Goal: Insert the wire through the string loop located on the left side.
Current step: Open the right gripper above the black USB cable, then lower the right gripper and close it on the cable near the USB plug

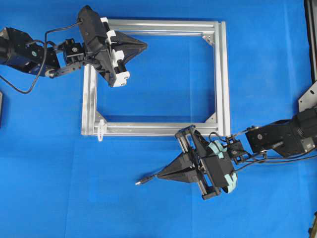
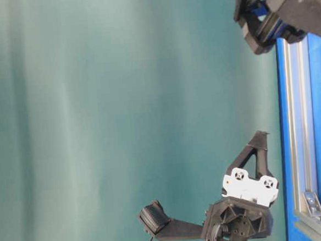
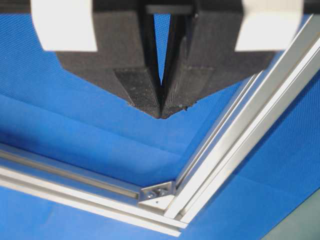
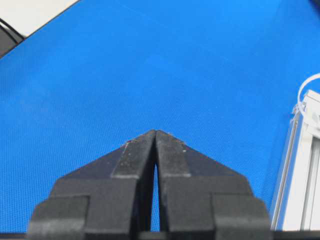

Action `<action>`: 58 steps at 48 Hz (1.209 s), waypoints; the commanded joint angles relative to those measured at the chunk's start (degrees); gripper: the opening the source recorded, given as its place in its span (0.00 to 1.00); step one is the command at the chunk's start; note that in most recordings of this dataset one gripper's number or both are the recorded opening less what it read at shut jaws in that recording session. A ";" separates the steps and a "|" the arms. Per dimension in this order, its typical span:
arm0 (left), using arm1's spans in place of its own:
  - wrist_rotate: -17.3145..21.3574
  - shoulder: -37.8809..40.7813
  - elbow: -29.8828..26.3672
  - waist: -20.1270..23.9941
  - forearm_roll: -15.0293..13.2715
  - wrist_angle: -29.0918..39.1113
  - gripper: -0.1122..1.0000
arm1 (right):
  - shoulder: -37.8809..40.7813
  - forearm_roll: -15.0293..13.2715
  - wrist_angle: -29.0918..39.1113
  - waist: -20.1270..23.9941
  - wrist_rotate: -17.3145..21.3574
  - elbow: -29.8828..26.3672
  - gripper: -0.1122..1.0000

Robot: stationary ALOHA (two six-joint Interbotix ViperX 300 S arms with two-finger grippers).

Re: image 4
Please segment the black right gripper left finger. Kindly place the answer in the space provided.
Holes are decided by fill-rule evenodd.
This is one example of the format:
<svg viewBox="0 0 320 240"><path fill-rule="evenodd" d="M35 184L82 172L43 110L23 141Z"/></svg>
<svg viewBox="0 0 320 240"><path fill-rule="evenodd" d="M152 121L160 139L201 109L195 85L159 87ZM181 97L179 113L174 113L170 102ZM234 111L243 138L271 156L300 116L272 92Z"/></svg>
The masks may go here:
<svg viewBox="0 0 320 240"><path fill-rule="evenodd" d="M36 206L29 240L130 240L151 228L154 141L150 130L59 178Z"/></svg>

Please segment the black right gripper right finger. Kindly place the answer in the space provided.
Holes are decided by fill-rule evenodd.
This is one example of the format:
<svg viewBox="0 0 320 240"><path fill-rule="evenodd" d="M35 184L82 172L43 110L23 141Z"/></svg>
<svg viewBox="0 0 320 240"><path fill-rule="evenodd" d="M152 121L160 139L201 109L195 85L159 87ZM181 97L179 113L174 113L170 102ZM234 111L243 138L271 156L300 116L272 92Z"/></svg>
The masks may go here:
<svg viewBox="0 0 320 240"><path fill-rule="evenodd" d="M270 240L266 206L247 178L157 131L160 228L172 240Z"/></svg>

